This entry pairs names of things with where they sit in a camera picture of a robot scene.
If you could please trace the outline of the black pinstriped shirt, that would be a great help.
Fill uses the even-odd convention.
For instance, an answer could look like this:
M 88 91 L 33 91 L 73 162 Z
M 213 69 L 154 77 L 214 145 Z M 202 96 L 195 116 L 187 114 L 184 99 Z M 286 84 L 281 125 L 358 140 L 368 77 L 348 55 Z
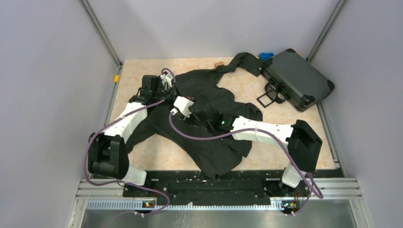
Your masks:
M 218 139 L 217 136 L 227 133 L 236 117 L 262 121 L 263 114 L 254 104 L 236 102 L 230 90 L 218 87 L 221 78 L 238 67 L 259 76 L 263 62 L 244 52 L 237 54 L 226 66 L 178 75 L 176 83 L 180 95 L 195 101 L 191 116 L 184 118 L 176 114 L 170 117 L 171 102 L 154 107 L 129 137 L 127 151 L 131 152 L 135 145 L 157 134 L 185 150 L 210 178 L 224 175 L 239 165 L 249 154 L 252 143 L 231 137 Z

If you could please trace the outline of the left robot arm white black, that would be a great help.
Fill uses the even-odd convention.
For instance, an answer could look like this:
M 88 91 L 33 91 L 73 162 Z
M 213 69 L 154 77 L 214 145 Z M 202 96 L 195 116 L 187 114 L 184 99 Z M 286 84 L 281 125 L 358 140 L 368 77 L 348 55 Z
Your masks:
M 126 144 L 136 127 L 164 101 L 172 101 L 176 78 L 167 70 L 159 76 L 145 75 L 142 85 L 123 112 L 89 139 L 86 168 L 89 173 L 143 186 L 147 172 L 130 164 Z

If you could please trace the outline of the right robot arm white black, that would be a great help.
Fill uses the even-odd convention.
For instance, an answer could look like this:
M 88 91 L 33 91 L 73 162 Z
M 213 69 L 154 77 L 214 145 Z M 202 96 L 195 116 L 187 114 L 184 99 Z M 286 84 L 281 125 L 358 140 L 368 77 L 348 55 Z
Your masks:
M 175 115 L 204 125 L 212 136 L 197 137 L 183 133 L 173 123 Z M 228 138 L 278 146 L 289 160 L 280 182 L 294 189 L 303 181 L 310 190 L 315 189 L 311 178 L 316 170 L 323 141 L 306 121 L 298 119 L 294 124 L 273 124 L 251 120 L 241 115 L 218 112 L 205 115 L 196 111 L 194 101 L 179 96 L 170 111 L 169 123 L 179 135 L 191 140 Z

